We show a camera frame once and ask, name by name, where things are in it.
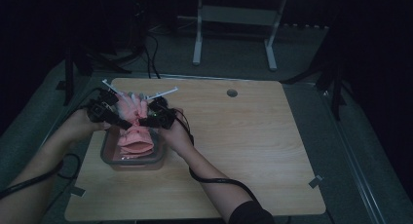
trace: dark background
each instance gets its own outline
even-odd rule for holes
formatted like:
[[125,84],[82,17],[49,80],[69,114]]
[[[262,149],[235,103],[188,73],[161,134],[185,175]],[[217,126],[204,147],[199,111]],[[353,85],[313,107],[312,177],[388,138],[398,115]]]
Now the dark background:
[[[131,26],[131,13],[137,11],[136,2],[130,0],[0,1],[1,132],[63,60],[67,46],[80,42],[115,53],[116,46],[126,46],[122,35]],[[273,8],[275,0],[205,2]],[[172,29],[178,15],[194,17],[197,12],[197,0],[140,3],[147,4],[146,16]],[[413,0],[288,0],[282,23],[329,26],[328,36],[336,46],[321,46],[319,53],[328,56],[326,51],[336,50],[345,58],[345,80],[412,199]]]

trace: hand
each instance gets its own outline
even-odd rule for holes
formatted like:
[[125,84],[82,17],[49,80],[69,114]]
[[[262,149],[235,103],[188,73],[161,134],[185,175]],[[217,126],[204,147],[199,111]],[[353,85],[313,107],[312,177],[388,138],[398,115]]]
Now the hand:
[[77,143],[91,135],[94,131],[106,130],[107,123],[93,123],[86,109],[74,112],[55,132],[55,136],[64,143]]
[[[176,111],[176,117],[182,121],[181,113],[183,113],[183,110],[179,108],[176,108],[176,110],[178,110]],[[159,129],[158,133],[166,144],[182,158],[194,149],[188,133],[176,120],[169,130]]]

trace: tape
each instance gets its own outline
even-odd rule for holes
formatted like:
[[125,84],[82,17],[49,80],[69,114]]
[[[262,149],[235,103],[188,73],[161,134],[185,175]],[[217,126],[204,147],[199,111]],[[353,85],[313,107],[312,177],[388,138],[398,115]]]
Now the tape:
[[321,182],[322,182],[323,178],[319,175],[317,175],[313,180],[311,180],[311,182],[309,182],[309,185],[311,188],[315,188],[317,187]]
[[86,193],[86,190],[78,187],[73,187],[70,193],[78,197],[83,197],[83,195],[85,195]]

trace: small hole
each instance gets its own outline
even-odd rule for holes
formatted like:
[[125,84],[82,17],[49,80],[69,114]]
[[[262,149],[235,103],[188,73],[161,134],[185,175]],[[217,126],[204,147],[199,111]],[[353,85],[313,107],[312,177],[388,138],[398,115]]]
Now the small hole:
[[228,90],[227,95],[230,97],[236,97],[238,95],[238,92],[236,90]]

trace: black stand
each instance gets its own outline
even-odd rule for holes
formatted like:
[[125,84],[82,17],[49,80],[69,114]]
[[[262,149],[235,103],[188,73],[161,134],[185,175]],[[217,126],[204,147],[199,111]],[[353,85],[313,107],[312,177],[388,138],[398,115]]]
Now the black stand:
[[64,59],[65,59],[65,80],[61,81],[57,89],[65,90],[65,100],[63,105],[67,106],[74,94],[74,77],[73,77],[73,63],[76,63],[79,71],[83,75],[92,75],[93,69],[89,62],[88,56],[91,56],[96,61],[111,68],[117,73],[131,74],[131,71],[125,70],[118,66],[115,62],[107,59],[106,57],[100,55],[98,52],[92,50],[91,48],[80,45],[73,49],[69,46],[66,48]]
[[321,43],[310,68],[290,79],[281,80],[280,83],[292,85],[310,75],[321,72],[321,75],[316,82],[316,87],[318,90],[326,92],[331,84],[334,83],[331,111],[336,120],[340,121],[339,107],[341,103],[344,103],[344,100],[340,95],[344,67],[345,60],[338,49],[337,43],[328,32]]

